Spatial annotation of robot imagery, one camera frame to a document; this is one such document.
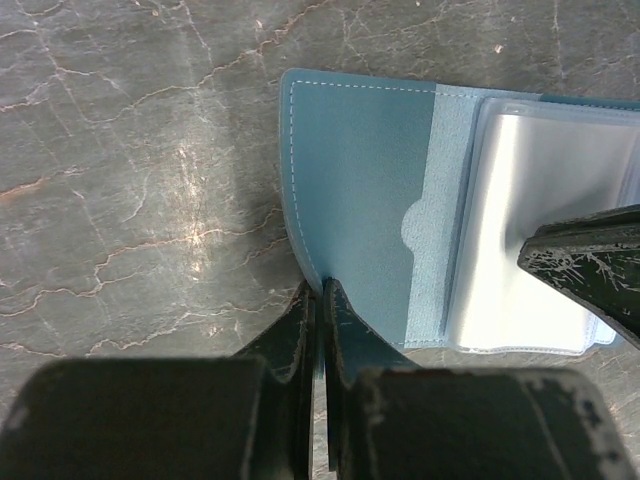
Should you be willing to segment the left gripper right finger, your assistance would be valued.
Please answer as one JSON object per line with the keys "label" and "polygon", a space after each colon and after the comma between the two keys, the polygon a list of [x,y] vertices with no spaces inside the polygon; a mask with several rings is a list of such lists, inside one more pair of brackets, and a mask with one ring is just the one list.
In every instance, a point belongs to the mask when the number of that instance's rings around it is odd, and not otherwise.
{"label": "left gripper right finger", "polygon": [[603,396],[558,368],[423,368],[325,283],[329,467],[341,479],[634,479]]}

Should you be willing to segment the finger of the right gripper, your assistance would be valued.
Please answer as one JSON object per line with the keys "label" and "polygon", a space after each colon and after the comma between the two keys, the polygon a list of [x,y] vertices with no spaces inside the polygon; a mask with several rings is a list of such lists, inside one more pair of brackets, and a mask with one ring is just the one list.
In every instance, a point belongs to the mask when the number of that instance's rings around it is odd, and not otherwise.
{"label": "finger of the right gripper", "polygon": [[518,266],[639,346],[639,206],[543,225]]}

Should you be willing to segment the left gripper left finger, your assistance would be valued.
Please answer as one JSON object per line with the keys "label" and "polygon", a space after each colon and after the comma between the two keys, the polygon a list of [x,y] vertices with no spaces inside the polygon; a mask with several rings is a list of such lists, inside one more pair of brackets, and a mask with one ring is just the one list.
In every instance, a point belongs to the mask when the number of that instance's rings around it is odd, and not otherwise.
{"label": "left gripper left finger", "polygon": [[218,358],[68,359],[37,370],[1,430],[5,479],[306,479],[315,299]]}

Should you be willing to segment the blue leather card holder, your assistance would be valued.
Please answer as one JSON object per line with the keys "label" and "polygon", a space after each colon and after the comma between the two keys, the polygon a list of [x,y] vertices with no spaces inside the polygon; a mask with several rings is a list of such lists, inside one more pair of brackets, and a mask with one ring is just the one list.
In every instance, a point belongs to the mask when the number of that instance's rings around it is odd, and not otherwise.
{"label": "blue leather card holder", "polygon": [[398,349],[580,355],[596,315],[518,267],[542,225],[636,203],[639,106],[291,69],[283,209],[307,281]]}

